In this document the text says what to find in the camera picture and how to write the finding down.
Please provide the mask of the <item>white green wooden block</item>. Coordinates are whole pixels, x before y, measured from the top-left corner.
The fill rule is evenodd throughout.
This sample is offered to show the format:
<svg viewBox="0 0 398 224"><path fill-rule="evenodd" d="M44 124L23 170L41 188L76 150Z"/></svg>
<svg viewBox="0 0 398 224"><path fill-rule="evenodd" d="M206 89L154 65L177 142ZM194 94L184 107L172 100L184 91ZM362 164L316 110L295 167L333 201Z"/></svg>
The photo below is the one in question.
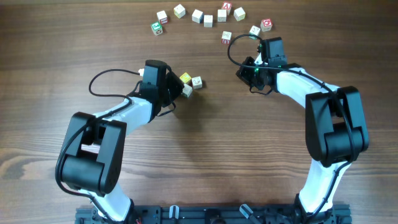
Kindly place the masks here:
<svg viewBox="0 0 398 224"><path fill-rule="evenodd" d="M186 98L189 98L193 92L193 88L190 85L184 84L182 95Z"/></svg>

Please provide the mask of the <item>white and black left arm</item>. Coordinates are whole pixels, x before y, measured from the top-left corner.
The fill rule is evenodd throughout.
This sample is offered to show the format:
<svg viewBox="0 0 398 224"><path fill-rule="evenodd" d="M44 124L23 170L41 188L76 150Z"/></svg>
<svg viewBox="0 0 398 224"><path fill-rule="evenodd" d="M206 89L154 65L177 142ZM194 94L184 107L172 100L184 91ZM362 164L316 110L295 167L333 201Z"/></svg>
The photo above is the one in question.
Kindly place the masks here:
<svg viewBox="0 0 398 224"><path fill-rule="evenodd" d="M66 193L86 197L91 208L79 208L76 223L142 223L145 210L135 207L118 179L125 138L136 128L163 116L174 104L183 82L160 60L146 60L133 91L123 102L101 113L77 112L70 120L56 166L55 180Z"/></svg>

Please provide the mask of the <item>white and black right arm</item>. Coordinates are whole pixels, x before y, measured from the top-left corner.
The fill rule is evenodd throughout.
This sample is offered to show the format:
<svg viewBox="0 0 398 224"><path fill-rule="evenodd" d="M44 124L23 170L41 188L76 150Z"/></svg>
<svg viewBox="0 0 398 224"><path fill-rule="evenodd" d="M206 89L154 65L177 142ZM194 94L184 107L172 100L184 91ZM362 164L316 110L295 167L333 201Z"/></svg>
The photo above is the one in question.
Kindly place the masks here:
<svg viewBox="0 0 398 224"><path fill-rule="evenodd" d="M288 63L280 37L261 39L257 58L239 63L237 76L261 94L288 96L305 109L305 142L312 161L298 204L308 220L331 210L337 186L349 166L369 146L359 90L325 83Z"/></svg>

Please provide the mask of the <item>red letter O block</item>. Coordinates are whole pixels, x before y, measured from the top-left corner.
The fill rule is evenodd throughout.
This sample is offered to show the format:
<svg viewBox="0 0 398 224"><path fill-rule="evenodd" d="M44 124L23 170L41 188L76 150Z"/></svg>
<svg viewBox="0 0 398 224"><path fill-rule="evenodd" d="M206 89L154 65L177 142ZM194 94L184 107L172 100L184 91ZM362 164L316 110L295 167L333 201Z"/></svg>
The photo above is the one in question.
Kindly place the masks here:
<svg viewBox="0 0 398 224"><path fill-rule="evenodd" d="M262 32L267 32L272 29L273 23L271 19L263 19L261 21L261 31Z"/></svg>

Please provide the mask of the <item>green sided wooden block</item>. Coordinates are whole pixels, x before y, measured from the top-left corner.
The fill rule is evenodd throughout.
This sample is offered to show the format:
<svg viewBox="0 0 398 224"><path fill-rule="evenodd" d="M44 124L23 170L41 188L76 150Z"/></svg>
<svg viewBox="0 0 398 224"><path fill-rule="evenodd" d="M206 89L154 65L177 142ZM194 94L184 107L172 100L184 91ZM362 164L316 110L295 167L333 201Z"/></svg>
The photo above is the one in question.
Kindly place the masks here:
<svg viewBox="0 0 398 224"><path fill-rule="evenodd" d="M250 34L250 38L256 40L259 37L261 29L257 26L252 26L249 34Z"/></svg>

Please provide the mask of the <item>red bottomed wooden block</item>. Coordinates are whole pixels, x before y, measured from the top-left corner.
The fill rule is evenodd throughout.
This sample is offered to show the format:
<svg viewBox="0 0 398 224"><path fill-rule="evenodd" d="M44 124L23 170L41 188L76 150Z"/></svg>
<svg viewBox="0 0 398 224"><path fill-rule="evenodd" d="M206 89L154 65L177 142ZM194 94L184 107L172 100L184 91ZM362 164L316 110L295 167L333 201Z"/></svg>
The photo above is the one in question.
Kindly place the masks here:
<svg viewBox="0 0 398 224"><path fill-rule="evenodd" d="M231 42L231 36L232 36L231 32L223 31L222 36L221 36L221 43L229 45Z"/></svg>

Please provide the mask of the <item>plain wooden block right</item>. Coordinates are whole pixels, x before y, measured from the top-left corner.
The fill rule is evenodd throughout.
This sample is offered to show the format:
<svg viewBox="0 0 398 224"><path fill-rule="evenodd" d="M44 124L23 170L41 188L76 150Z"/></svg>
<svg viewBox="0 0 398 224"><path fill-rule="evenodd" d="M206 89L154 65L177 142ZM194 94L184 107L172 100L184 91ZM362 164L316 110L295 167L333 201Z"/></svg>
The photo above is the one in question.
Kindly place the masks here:
<svg viewBox="0 0 398 224"><path fill-rule="evenodd" d="M237 9L234 10L234 18L237 21L241 21L246 17L246 13L244 11L244 9L242 7L239 7Z"/></svg>

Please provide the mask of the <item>green letter wooden block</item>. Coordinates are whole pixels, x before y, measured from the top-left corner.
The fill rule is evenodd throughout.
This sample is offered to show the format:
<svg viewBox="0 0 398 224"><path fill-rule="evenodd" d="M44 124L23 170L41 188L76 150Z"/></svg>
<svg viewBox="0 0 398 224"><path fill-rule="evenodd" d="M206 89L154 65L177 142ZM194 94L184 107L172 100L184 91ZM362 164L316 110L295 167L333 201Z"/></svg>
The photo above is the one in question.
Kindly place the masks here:
<svg viewBox="0 0 398 224"><path fill-rule="evenodd" d="M163 28L160 22L155 22L150 25L154 35L160 35L163 33Z"/></svg>

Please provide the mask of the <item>plain wooden block centre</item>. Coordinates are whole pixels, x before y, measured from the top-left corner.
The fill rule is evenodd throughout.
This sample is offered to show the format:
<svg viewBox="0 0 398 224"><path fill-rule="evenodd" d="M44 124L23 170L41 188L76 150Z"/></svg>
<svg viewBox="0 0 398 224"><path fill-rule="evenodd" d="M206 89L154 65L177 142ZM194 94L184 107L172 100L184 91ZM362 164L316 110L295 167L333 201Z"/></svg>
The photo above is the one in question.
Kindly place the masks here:
<svg viewBox="0 0 398 224"><path fill-rule="evenodd" d="M226 9L219 9L217 13L217 21L218 22L226 22L227 18L227 10Z"/></svg>

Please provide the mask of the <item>red letter A block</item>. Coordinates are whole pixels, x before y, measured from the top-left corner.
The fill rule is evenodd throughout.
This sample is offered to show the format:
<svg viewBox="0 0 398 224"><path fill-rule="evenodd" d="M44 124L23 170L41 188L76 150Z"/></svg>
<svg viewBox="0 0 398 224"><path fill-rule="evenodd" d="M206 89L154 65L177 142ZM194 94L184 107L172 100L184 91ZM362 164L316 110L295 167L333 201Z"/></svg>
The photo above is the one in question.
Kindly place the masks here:
<svg viewBox="0 0 398 224"><path fill-rule="evenodd" d="M226 10L227 15L230 15L230 12L231 12L231 9L232 9L232 3L225 1L221 8Z"/></svg>

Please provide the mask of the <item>plain picture wooden block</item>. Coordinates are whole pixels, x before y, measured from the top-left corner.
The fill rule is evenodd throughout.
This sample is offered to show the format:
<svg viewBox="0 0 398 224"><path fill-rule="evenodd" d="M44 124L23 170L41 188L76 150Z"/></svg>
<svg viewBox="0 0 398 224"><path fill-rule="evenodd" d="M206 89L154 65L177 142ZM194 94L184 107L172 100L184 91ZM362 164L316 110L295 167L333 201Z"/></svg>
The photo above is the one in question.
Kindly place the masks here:
<svg viewBox="0 0 398 224"><path fill-rule="evenodd" d="M204 25L204 27L207 27L207 28L213 27L213 16L212 15L204 15L203 25Z"/></svg>

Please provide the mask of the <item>red sided wooden block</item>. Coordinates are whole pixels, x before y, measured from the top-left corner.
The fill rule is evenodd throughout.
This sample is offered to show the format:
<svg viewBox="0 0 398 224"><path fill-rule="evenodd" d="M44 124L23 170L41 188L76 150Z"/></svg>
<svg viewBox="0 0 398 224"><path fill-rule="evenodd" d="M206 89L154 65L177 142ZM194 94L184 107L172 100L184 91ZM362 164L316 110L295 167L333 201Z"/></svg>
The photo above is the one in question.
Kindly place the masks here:
<svg viewBox="0 0 398 224"><path fill-rule="evenodd" d="M158 19L160 24L168 23L168 16L167 16L165 11L157 12L157 19Z"/></svg>

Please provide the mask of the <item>blue sided wooden block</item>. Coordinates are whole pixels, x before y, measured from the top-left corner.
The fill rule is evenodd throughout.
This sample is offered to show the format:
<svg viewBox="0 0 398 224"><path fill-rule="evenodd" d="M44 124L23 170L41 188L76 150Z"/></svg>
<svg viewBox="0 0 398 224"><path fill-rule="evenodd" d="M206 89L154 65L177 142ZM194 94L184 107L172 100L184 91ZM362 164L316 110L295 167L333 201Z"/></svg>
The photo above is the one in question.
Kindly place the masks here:
<svg viewBox="0 0 398 224"><path fill-rule="evenodd" d="M192 21L200 24L203 20L204 13L198 9L195 9L192 13Z"/></svg>

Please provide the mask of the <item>yellow edged wooden block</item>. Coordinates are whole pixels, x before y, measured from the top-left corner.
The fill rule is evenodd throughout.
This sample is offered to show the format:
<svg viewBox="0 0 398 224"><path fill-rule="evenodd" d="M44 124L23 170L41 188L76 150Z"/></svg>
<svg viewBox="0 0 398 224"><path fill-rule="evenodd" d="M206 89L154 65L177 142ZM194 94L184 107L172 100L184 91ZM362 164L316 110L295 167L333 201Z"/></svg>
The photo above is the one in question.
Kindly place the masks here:
<svg viewBox="0 0 398 224"><path fill-rule="evenodd" d="M181 19L186 14L186 10L181 4L179 4L174 7L174 14L178 19Z"/></svg>

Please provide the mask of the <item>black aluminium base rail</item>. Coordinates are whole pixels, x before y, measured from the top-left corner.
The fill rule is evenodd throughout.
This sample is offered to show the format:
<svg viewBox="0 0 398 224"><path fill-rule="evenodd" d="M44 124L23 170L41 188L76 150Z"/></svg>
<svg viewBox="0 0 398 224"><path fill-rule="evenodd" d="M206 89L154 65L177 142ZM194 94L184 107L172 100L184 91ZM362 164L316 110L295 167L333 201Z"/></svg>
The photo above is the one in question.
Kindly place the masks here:
<svg viewBox="0 0 398 224"><path fill-rule="evenodd" d="M299 218L299 208L294 205L275 204L264 207L251 207L253 218L246 218L239 207L160 207L160 206L135 206L133 218L125 223L304 223ZM349 205L334 205L330 216L326 220L311 223L352 223ZM75 214L75 223L108 223L95 207L78 208Z"/></svg>

